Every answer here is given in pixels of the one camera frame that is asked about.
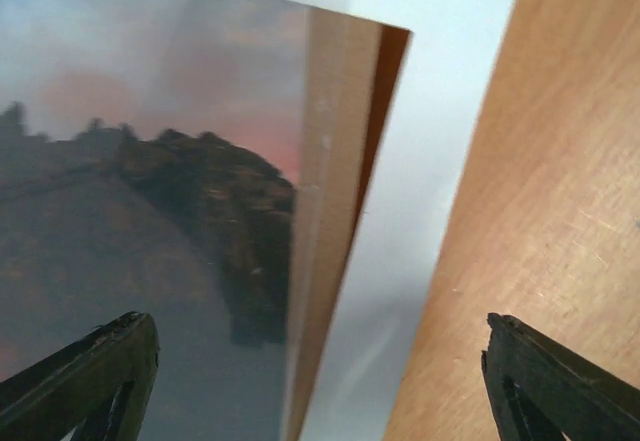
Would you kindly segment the sunset landscape photo white border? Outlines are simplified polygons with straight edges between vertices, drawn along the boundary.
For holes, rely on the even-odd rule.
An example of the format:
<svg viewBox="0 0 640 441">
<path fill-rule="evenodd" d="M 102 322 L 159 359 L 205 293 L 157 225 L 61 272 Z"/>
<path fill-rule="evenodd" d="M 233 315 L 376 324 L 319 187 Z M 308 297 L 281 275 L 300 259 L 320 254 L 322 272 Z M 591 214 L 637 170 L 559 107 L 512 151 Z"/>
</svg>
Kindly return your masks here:
<svg viewBox="0 0 640 441">
<path fill-rule="evenodd" d="M 379 440 L 515 0 L 290 1 L 413 33 L 302 433 Z"/>
</svg>

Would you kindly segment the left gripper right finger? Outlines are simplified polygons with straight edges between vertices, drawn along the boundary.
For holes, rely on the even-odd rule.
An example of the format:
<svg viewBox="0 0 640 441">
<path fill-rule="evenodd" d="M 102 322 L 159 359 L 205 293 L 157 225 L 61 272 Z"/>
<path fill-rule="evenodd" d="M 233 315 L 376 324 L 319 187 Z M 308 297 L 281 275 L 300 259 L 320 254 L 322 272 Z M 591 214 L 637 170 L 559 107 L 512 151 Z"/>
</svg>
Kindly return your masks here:
<svg viewBox="0 0 640 441">
<path fill-rule="evenodd" d="M 502 440 L 637 440 L 639 390 L 511 315 L 490 313 L 482 374 Z"/>
</svg>

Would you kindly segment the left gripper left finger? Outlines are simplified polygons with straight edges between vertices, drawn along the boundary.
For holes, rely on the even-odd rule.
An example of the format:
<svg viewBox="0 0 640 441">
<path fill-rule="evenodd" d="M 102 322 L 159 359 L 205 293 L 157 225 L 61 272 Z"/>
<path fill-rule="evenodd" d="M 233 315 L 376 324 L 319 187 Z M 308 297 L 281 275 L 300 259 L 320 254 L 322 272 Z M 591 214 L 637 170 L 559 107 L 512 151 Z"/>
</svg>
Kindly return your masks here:
<svg viewBox="0 0 640 441">
<path fill-rule="evenodd" d="M 128 312 L 1 382 L 3 440 L 136 440 L 159 366 L 153 317 Z"/>
</svg>

